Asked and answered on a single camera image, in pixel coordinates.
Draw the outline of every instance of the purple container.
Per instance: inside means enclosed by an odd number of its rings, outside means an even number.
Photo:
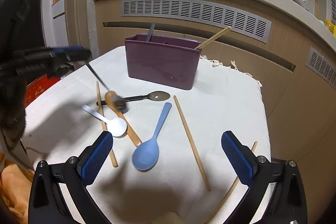
[[[146,34],[125,39],[128,76],[183,90],[193,87],[201,50],[195,40]]]

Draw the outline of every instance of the chopstick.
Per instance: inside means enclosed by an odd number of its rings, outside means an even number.
[[[179,101],[176,97],[176,95],[174,95],[174,101],[175,101],[175,104],[176,104],[176,107],[177,107],[177,110],[180,114],[180,117],[181,117],[181,120],[182,120],[182,123],[183,123],[183,126],[184,126],[184,130],[185,132],[187,133],[187,137],[189,139],[189,143],[191,145],[191,149],[193,150],[193,153],[194,153],[194,156],[195,156],[195,159],[196,159],[196,162],[197,162],[197,165],[198,165],[198,168],[199,168],[199,171],[201,172],[201,175],[202,175],[202,178],[203,178],[203,181],[204,181],[204,184],[207,188],[207,190],[210,192],[211,191],[211,187],[210,187],[210,184],[209,184],[209,181],[208,181],[208,177],[204,171],[204,168],[203,168],[203,164],[201,162],[201,159],[200,159],[200,156],[198,154],[198,151],[197,151],[197,148],[196,148],[196,145],[194,143],[194,140],[193,140],[193,137],[190,133],[190,130],[189,130],[189,127],[187,125],[187,121],[185,120],[184,118],[184,115],[183,115],[183,112],[182,112],[182,109],[181,109],[181,106],[179,104]]]
[[[254,153],[254,150],[257,146],[257,141],[254,142],[251,151]],[[218,203],[218,205],[216,206],[216,208],[212,211],[211,216],[206,220],[206,222],[204,222],[204,224],[209,224],[210,221],[215,217],[215,215],[217,215],[217,213],[219,212],[219,210],[223,207],[223,205],[225,204],[225,202],[227,201],[227,199],[230,197],[230,195],[232,194],[233,190],[235,189],[235,187],[237,186],[239,182],[239,178],[236,177],[235,181],[233,182],[233,184],[231,185],[230,189],[227,191],[227,193],[225,194],[225,196],[222,198],[222,200]]]
[[[97,85],[98,113],[100,115],[104,115],[103,106],[101,105],[101,97],[100,97],[100,89],[99,89],[99,83],[98,83],[98,81],[96,82],[96,85]],[[101,121],[101,126],[103,127],[104,131],[107,131],[106,123],[104,123],[103,121]],[[116,157],[114,155],[113,149],[111,149],[109,155],[110,155],[110,159],[112,161],[113,167],[118,167],[117,159],[116,159]]]
[[[210,37],[209,39],[205,40],[202,44],[199,44],[195,50],[200,50],[204,48],[205,46],[209,45],[211,42],[215,41],[217,38],[221,37],[222,35],[226,34],[229,30],[231,30],[230,26],[227,26],[226,28],[220,30],[218,33]]]

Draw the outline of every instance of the orange fabric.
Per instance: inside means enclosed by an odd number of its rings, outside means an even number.
[[[0,163],[3,159],[4,154],[0,152]],[[0,173],[0,196],[22,224],[28,224],[28,203],[33,177],[33,170],[22,170],[9,160],[5,160],[5,168]]]

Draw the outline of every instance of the bolt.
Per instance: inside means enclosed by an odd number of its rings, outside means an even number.
[[[290,160],[290,161],[289,161],[289,165],[290,165],[291,167],[295,167],[295,166],[296,166],[296,162],[293,161],[293,160]]]
[[[263,164],[264,162],[267,161],[267,159],[264,156],[258,156],[258,161]]]
[[[72,156],[68,159],[68,163],[70,164],[74,164],[77,161],[77,157],[76,156]]]
[[[39,163],[38,163],[38,167],[43,167],[45,165],[45,160],[41,160]]]

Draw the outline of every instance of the white tablecloth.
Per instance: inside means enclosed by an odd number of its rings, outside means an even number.
[[[132,79],[127,75],[125,47],[118,47],[90,62],[108,87],[123,97],[163,90],[171,95],[173,107],[157,138],[160,157],[148,172],[136,170],[131,162],[135,146],[128,136],[114,138],[113,150],[119,167],[108,157],[95,182],[87,189],[113,224],[151,223],[166,212],[177,213],[187,224],[201,224],[232,185],[236,173],[221,147],[221,136],[231,130],[243,145],[258,141],[256,155],[270,160],[270,144],[264,105],[256,80],[239,71],[212,67],[200,60],[194,86],[180,90]],[[100,85],[102,97],[106,92]],[[183,113],[199,151],[212,188],[207,192],[188,138],[176,109],[173,95]],[[165,102],[129,102],[128,122],[142,141],[151,138]],[[27,127],[23,145],[34,167],[41,159],[49,164],[78,156],[102,132],[101,123],[81,107],[96,106],[96,78],[84,66],[71,73],[26,109]],[[108,106],[105,116],[116,117]],[[75,220],[83,222],[65,185],[64,198]],[[243,197],[247,187],[238,184],[229,200],[213,219],[223,223]],[[269,190],[255,215],[261,218]]]

